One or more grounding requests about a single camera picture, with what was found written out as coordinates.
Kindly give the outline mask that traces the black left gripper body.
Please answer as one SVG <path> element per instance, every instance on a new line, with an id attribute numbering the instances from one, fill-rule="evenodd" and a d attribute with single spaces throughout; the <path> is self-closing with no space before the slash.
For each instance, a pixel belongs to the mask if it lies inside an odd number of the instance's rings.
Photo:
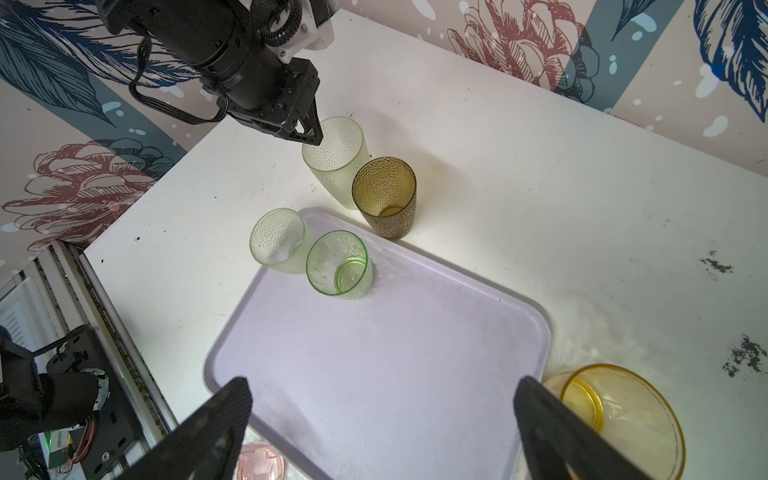
<path id="1" fill-rule="evenodd" d="M 284 65 L 266 99 L 247 109 L 230 103 L 228 115 L 240 124 L 268 135 L 289 135 L 300 112 L 315 100 L 320 85 L 318 71 L 310 60 L 294 58 Z"/>

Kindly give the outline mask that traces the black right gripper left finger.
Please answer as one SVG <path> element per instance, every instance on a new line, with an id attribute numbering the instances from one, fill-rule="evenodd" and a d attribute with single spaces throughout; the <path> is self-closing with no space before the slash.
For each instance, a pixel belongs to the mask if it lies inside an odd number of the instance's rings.
<path id="1" fill-rule="evenodd" d="M 252 404 L 247 379 L 233 378 L 119 478 L 231 479 Z"/>

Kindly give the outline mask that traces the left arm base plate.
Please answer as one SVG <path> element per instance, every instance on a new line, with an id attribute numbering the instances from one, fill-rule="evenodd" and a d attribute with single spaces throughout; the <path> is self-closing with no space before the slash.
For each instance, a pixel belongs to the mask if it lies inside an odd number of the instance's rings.
<path id="1" fill-rule="evenodd" d="M 55 381 L 54 405 L 67 419 L 89 423 L 74 442 L 86 453 L 75 458 L 87 479 L 102 479 L 141 437 L 138 418 L 94 330 L 76 328 L 54 347 L 46 373 Z"/>

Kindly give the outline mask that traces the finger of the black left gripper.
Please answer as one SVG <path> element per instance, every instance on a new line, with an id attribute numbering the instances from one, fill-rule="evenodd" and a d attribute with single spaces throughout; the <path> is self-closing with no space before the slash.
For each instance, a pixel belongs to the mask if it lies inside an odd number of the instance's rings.
<path id="1" fill-rule="evenodd" d="M 309 102 L 300 112 L 297 123 L 289 134 L 288 139 L 312 146 L 319 146 L 321 144 L 323 131 L 315 100 Z"/>

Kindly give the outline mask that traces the clear green glass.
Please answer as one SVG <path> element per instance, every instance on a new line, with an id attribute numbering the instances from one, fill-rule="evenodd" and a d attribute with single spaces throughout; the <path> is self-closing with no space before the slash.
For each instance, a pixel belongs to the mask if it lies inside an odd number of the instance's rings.
<path id="1" fill-rule="evenodd" d="M 347 230 L 321 236 L 306 259 L 310 285 L 325 296 L 357 300 L 373 285 L 373 263 L 363 240 Z"/>

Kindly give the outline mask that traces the pale green textured glass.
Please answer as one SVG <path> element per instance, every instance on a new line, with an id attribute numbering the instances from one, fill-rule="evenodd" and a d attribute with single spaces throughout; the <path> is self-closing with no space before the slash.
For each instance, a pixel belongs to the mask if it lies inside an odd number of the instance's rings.
<path id="1" fill-rule="evenodd" d="M 289 208 L 264 214 L 254 225 L 249 249 L 264 267 L 287 274 L 304 275 L 311 247 L 317 236 L 303 217 Z"/>

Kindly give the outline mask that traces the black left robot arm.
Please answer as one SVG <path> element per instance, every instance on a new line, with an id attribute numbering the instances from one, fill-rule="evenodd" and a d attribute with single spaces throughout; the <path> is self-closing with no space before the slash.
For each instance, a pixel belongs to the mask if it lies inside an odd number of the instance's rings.
<path id="1" fill-rule="evenodd" d="M 97 12 L 112 34 L 129 28 L 142 39 L 137 72 L 128 85 L 140 104 L 190 125 L 204 120 L 142 94 L 139 83 L 160 41 L 200 76 L 216 96 L 217 123 L 230 116 L 268 135 L 318 145 L 320 79 L 304 49 L 322 50 L 333 41 L 335 1 L 99 1 Z"/>

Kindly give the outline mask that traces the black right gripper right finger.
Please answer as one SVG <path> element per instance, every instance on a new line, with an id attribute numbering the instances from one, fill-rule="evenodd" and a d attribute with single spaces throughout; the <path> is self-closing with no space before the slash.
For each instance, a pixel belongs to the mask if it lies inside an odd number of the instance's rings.
<path id="1" fill-rule="evenodd" d="M 513 405 L 531 478 L 647 477 L 535 378 L 520 380 Z"/>

